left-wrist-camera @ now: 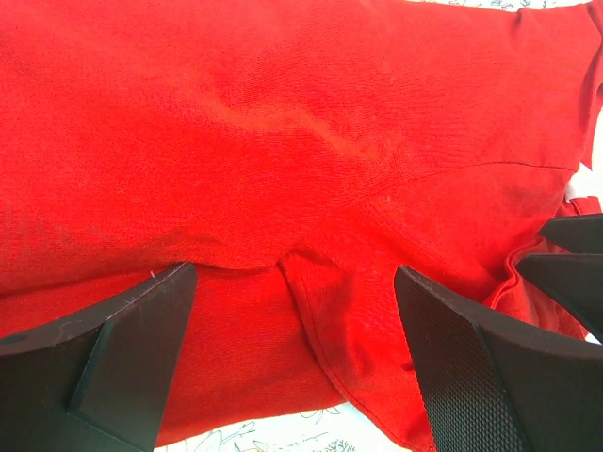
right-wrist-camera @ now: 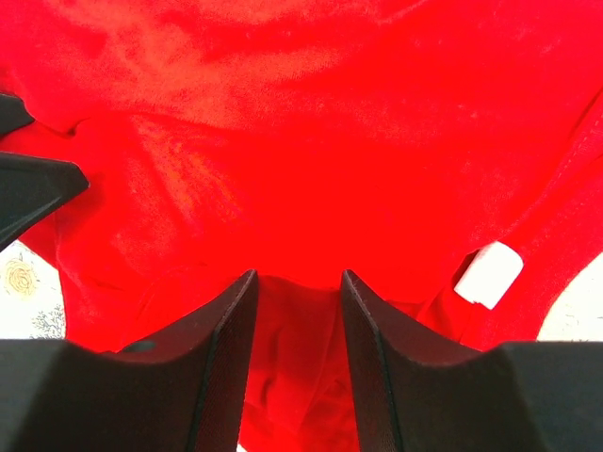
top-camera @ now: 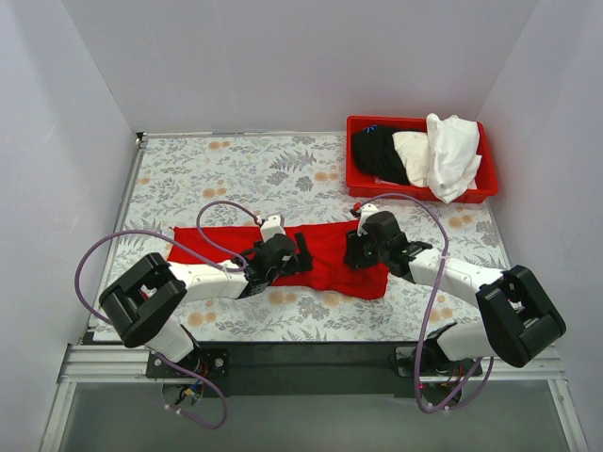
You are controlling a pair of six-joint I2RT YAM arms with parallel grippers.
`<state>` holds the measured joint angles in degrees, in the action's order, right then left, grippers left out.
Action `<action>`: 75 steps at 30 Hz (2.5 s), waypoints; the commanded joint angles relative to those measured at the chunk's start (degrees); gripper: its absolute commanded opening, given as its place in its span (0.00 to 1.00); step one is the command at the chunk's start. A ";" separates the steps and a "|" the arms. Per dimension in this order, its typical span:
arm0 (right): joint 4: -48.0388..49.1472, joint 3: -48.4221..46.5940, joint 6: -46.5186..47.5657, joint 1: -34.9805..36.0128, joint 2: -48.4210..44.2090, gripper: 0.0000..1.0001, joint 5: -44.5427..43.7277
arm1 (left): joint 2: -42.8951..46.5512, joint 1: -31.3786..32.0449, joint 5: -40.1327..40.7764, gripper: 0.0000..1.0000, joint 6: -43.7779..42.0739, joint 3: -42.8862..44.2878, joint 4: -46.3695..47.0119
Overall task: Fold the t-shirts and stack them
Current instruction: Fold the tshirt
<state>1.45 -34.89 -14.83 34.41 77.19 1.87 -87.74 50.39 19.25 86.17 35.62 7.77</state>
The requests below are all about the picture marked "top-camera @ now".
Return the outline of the red t shirt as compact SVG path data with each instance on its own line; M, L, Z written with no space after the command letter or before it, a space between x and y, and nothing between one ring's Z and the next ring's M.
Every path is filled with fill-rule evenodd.
M346 233L357 227L355 220L348 222L310 224L287 227L286 235L293 238L301 233L313 258L313 268L308 272L280 277L276 286L302 286L317 291L335 291L359 299L379 299L385 295L388 269L382 264L370 268L351 269L345 262ZM217 263L229 255L209 244L217 244L236 252L247 250L261 238L256 226L223 226L204 229L202 238L194 228L174 229L174 240Z

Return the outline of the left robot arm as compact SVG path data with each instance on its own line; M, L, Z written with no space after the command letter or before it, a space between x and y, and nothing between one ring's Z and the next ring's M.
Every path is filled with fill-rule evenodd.
M201 355L192 335L172 318L182 301L245 299L281 277L313 268L302 233L276 234L255 243L250 254L247 267L240 271L235 259L217 269L170 264L149 253L102 293L100 305L126 347L145 346L167 358L177 375L191 376L200 367Z

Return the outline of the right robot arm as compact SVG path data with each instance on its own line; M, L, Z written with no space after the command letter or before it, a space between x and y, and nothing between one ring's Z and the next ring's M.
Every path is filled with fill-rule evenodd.
M395 216L368 204L352 211L359 222L346 235L351 269L383 264L390 274L429 286L476 307L480 320L452 322L416 349L428 367L447 374L460 361L498 357L523 367L566 333L566 324L534 273L524 266L500 270L448 258L433 246L410 241Z

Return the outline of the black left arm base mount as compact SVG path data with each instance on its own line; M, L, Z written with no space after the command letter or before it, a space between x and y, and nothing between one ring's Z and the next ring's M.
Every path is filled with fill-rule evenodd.
M209 379L221 379L228 376L230 352L227 348L203 347L193 349L177 365ZM185 379L183 373L163 363L154 354L149 355L145 376L149 379Z

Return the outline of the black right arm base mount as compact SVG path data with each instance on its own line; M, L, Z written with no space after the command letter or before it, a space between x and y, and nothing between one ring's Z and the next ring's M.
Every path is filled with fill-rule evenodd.
M387 362L396 375L410 378L415 374L416 354L416 347L397 347L388 356ZM424 346L419 365L420 376L459 379L474 362L473 359L451 361L442 352Z

